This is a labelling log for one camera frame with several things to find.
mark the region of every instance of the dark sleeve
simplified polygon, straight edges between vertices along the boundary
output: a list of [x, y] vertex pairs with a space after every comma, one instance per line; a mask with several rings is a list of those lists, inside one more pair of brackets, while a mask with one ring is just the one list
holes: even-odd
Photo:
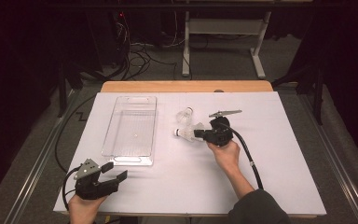
[[275, 202], [275, 199], [262, 189], [243, 196], [228, 213], [232, 224], [286, 224], [289, 216]]

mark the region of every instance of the white desk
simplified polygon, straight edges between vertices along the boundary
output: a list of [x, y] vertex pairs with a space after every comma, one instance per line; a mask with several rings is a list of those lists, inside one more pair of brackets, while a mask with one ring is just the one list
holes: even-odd
[[[209, 114], [241, 109], [227, 116], [231, 127], [246, 141], [267, 190], [290, 216], [326, 214], [310, 170], [298, 146], [277, 92], [101, 92], [77, 147], [70, 169], [86, 158], [106, 163], [101, 155], [103, 140], [118, 96], [154, 95], [158, 98], [158, 121], [154, 164], [151, 167], [116, 166], [100, 181], [128, 170], [118, 192], [100, 207], [104, 214], [151, 216], [224, 216], [238, 200], [224, 173], [205, 143], [174, 137], [175, 114], [194, 108], [194, 120], [209, 126]], [[256, 187], [245, 153], [241, 170]], [[71, 177], [67, 189], [72, 189]], [[59, 195], [54, 211], [64, 212]]]

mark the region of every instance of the white table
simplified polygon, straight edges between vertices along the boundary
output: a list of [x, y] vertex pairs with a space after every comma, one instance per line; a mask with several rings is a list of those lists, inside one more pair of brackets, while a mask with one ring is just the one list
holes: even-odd
[[[209, 125], [209, 114], [218, 110], [241, 109], [228, 116], [239, 132], [267, 190], [290, 216], [326, 214], [277, 92], [101, 92], [97, 95], [89, 121], [70, 169], [86, 158], [106, 163], [101, 155], [103, 140], [118, 96], [154, 95], [158, 98], [158, 122], [154, 164], [150, 167], [116, 166], [101, 175], [100, 181], [115, 178], [128, 170], [118, 192], [100, 207], [104, 214], [132, 216], [224, 216], [238, 200], [224, 173], [205, 143], [190, 143], [172, 135], [177, 127], [175, 114], [187, 106], [194, 108], [194, 120]], [[256, 187], [245, 153], [241, 170]], [[70, 178], [67, 189], [75, 185]], [[65, 212], [61, 195], [54, 211]]]

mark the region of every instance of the person's right hand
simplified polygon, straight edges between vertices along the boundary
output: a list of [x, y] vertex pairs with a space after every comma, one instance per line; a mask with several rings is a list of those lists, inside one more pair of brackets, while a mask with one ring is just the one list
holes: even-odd
[[212, 143], [206, 143], [214, 154], [217, 164], [227, 174], [229, 172], [237, 171], [238, 161], [240, 157], [240, 147], [234, 141], [229, 141], [227, 145], [218, 147]]

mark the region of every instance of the floor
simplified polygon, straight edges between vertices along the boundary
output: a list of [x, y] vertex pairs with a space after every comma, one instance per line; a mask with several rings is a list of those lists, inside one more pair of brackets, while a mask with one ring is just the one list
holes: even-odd
[[[191, 76], [182, 77], [182, 47], [155, 48], [132, 46], [141, 54], [130, 55], [130, 78], [134, 80], [252, 80], [257, 79], [249, 48], [254, 36], [192, 35]], [[291, 36], [266, 40], [260, 58], [268, 81], [287, 72], [301, 40]], [[115, 71], [104, 68], [104, 74]], [[0, 185], [0, 223], [67, 223], [66, 215], [52, 211], [65, 173], [57, 164], [69, 167], [91, 111], [93, 98], [102, 83], [83, 74], [84, 88], [70, 91], [69, 107], [62, 118], [58, 93], [43, 113]], [[293, 223], [358, 223], [358, 150], [340, 119], [334, 102], [324, 88], [323, 122], [318, 125], [311, 114], [310, 96], [297, 95], [296, 83], [276, 88], [295, 132], [310, 172], [321, 194], [326, 216], [292, 218]], [[97, 218], [104, 223], [105, 217]]]

